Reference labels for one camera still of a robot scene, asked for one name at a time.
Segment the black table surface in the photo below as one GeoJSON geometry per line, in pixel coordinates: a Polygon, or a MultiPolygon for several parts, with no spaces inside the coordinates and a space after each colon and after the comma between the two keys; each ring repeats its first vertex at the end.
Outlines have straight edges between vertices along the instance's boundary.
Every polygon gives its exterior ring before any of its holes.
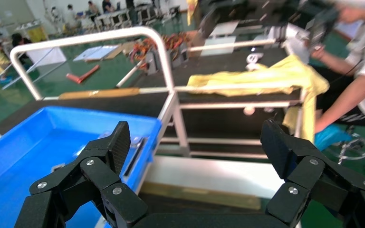
{"type": "Polygon", "coordinates": [[[157,117],[167,95],[167,93],[158,93],[112,98],[32,101],[0,122],[0,134],[6,133],[27,117],[46,106],[84,108],[157,117]]]}

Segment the metal rod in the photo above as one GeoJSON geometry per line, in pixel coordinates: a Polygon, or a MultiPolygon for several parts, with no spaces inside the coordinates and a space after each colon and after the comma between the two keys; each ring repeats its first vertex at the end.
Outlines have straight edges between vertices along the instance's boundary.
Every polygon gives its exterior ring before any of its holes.
{"type": "Polygon", "coordinates": [[[266,154],[191,151],[191,156],[268,159],[266,154]]]}
{"type": "Polygon", "coordinates": [[[202,103],[202,104],[181,104],[181,109],[220,109],[220,108],[245,108],[245,107],[254,107],[254,108],[285,108],[289,107],[292,103],[298,103],[298,101],[276,101],[276,102],[241,102],[241,103],[202,103]]]}
{"type": "Polygon", "coordinates": [[[166,87],[139,88],[140,94],[156,94],[166,92],[168,92],[168,89],[166,87]]]}
{"type": "Polygon", "coordinates": [[[184,156],[189,157],[190,147],[188,145],[188,140],[187,140],[187,131],[185,129],[183,113],[181,112],[180,101],[178,99],[177,93],[176,96],[177,96],[177,99],[175,101],[176,108],[174,108],[173,111],[174,128],[175,132],[177,133],[177,137],[179,139],[179,145],[185,151],[184,156]]]}
{"type": "Polygon", "coordinates": [[[229,44],[214,44],[214,45],[206,45],[199,47],[189,47],[188,51],[203,51],[203,50],[213,50],[213,49],[223,49],[223,48],[239,48],[239,47],[248,47],[248,46],[260,46],[260,45],[268,45],[276,43],[275,39],[266,39],[266,40],[252,40],[252,41],[243,41],[229,44]]]}
{"type": "Polygon", "coordinates": [[[134,66],[134,68],[132,68],[128,74],[125,75],[125,77],[123,77],[121,79],[121,81],[118,82],[118,84],[116,85],[117,88],[120,88],[140,67],[140,65],[142,65],[144,61],[141,60],[138,64],[136,64],[136,66],[134,66]]]}
{"type": "Polygon", "coordinates": [[[178,92],[199,92],[207,90],[221,90],[221,89],[257,89],[257,88],[290,88],[295,85],[296,81],[285,82],[254,82],[254,83],[240,83],[240,84],[223,84],[223,85],[206,85],[201,87],[194,86],[176,86],[174,89],[178,92]]]}
{"type": "Polygon", "coordinates": [[[161,138],[163,137],[164,133],[166,132],[167,125],[171,120],[174,110],[178,105],[178,96],[176,93],[170,93],[160,111],[159,119],[162,122],[162,127],[160,132],[157,135],[157,141],[160,142],[161,138]]]}
{"type": "Polygon", "coordinates": [[[44,101],[58,100],[59,96],[46,96],[44,97],[44,101]]]}
{"type": "MultiPolygon", "coordinates": [[[[42,59],[43,58],[45,58],[47,55],[48,55],[48,53],[47,54],[45,54],[42,58],[40,58],[35,64],[33,64],[29,69],[27,69],[27,71],[26,71],[26,73],[30,73],[31,71],[33,71],[35,68],[37,68],[36,67],[36,65],[39,63],[39,62],[41,62],[42,61],[42,59]]],[[[5,89],[7,89],[9,86],[11,86],[11,85],[13,85],[13,84],[15,84],[17,81],[19,81],[21,79],[21,77],[19,76],[19,77],[17,77],[17,78],[15,78],[13,81],[11,81],[11,82],[9,82],[8,84],[6,84],[4,87],[2,87],[2,90],[5,90],[5,89]]]]}
{"type": "Polygon", "coordinates": [[[30,77],[27,75],[26,71],[24,70],[23,66],[21,65],[19,59],[17,58],[17,54],[20,52],[25,51],[32,51],[32,50],[39,50],[45,48],[55,48],[55,47],[64,47],[76,44],[85,44],[90,42],[99,42],[108,39],[115,39],[115,38],[125,38],[131,36],[140,36],[144,35],[151,38],[157,48],[159,50],[159,57],[160,62],[162,64],[163,69],[163,76],[166,83],[166,87],[169,91],[173,91],[174,88],[174,81],[171,74],[171,66],[169,61],[169,56],[166,53],[166,47],[164,45],[163,39],[154,29],[148,27],[133,27],[133,28],[122,28],[113,31],[102,32],[98,36],[97,34],[87,34],[82,36],[76,36],[71,38],[62,38],[62,39],[55,39],[50,41],[44,41],[39,43],[32,43],[26,45],[20,45],[12,49],[10,53],[10,59],[13,62],[13,67],[17,70],[20,74],[21,78],[23,79],[24,83],[26,84],[27,88],[33,94],[36,100],[41,100],[42,96],[38,89],[35,87],[33,82],[31,81],[30,77]]]}
{"type": "MultiPolygon", "coordinates": [[[[189,143],[261,146],[259,139],[188,138],[187,140],[189,143]]],[[[173,137],[163,137],[161,140],[162,143],[178,143],[178,141],[178,138],[173,137]]]]}

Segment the green floor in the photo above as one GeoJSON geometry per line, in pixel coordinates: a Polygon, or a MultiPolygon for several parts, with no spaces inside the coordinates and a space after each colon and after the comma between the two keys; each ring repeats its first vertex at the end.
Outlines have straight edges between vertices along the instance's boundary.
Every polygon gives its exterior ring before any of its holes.
{"type": "MultiPolygon", "coordinates": [[[[180,31],[193,30],[193,25],[188,26],[186,20],[181,23],[168,22],[164,26],[154,26],[162,34],[171,34],[180,31]]],[[[119,41],[111,40],[105,44],[116,44],[119,41]]],[[[119,55],[113,60],[105,60],[95,63],[73,62],[72,59],[80,54],[83,50],[89,47],[94,47],[97,44],[86,44],[64,48],[63,51],[68,61],[50,73],[48,76],[39,80],[36,85],[41,90],[43,96],[58,96],[63,92],[83,91],[93,89],[109,89],[113,88],[119,80],[133,67],[133,65],[124,56],[119,55]],[[100,69],[82,84],[76,84],[68,80],[65,75],[73,73],[82,75],[90,70],[96,64],[100,65],[100,69]]],[[[327,49],[333,54],[346,56],[345,41],[339,36],[331,35],[327,40],[327,49]]],[[[38,71],[31,74],[32,78],[37,78],[39,75],[47,72],[54,66],[41,67],[38,71]]],[[[21,108],[24,104],[31,101],[33,98],[23,82],[11,86],[9,89],[0,89],[0,121],[6,118],[14,111],[21,108]]],[[[365,128],[358,128],[357,132],[365,137],[365,128]]],[[[345,166],[365,174],[362,162],[346,162],[345,166]]],[[[326,209],[320,204],[312,202],[307,209],[303,219],[303,227],[305,228],[338,228],[340,223],[333,218],[326,209]]]]}

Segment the blue crate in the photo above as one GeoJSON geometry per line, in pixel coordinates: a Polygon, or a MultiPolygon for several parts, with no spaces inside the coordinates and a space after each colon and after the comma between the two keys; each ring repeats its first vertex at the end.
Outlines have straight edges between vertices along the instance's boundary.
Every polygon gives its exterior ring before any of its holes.
{"type": "MultiPolygon", "coordinates": [[[[70,163],[89,141],[111,133],[119,121],[127,121],[132,139],[146,143],[133,170],[123,182],[135,190],[147,165],[161,128],[156,118],[64,107],[45,107],[0,138],[0,228],[12,228],[29,187],[51,172],[52,167],[70,163]]],[[[130,163],[129,153],[123,170],[130,163]]],[[[93,228],[100,217],[92,203],[82,206],[67,223],[70,228],[93,228]]]]}

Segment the wooden plank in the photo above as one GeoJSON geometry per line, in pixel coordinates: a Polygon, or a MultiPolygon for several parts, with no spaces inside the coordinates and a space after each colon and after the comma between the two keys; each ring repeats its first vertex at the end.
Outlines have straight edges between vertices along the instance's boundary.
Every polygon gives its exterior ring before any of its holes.
{"type": "Polygon", "coordinates": [[[256,196],[180,186],[144,182],[142,193],[164,196],[174,199],[191,200],[203,203],[219,204],[229,207],[261,209],[261,199],[256,196]]]}
{"type": "Polygon", "coordinates": [[[108,90],[63,93],[59,96],[59,99],[65,100],[65,99],[80,99],[80,98],[122,97],[122,96],[133,96],[138,94],[139,94],[139,88],[108,89],[108,90]]]}

